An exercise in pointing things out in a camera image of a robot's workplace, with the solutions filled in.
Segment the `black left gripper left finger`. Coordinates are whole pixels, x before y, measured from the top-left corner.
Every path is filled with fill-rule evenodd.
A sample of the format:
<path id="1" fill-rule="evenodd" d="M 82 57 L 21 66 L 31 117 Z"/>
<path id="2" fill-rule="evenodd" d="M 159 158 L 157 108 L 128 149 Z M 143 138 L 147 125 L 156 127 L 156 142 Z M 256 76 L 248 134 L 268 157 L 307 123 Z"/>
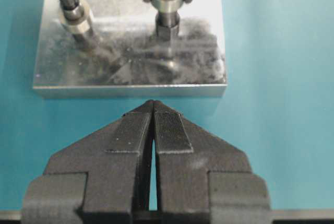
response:
<path id="1" fill-rule="evenodd" d="M 22 223 L 132 223 L 148 207 L 153 102 L 53 154 L 27 189 Z"/>

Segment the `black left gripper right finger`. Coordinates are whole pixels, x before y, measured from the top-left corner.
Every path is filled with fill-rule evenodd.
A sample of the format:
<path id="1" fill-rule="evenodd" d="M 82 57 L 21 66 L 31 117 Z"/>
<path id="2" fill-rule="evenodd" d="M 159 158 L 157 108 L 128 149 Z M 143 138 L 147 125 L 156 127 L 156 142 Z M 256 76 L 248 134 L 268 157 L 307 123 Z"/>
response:
<path id="1" fill-rule="evenodd" d="M 154 103 L 158 209 L 163 223 L 270 223 L 266 182 L 247 155 Z"/>

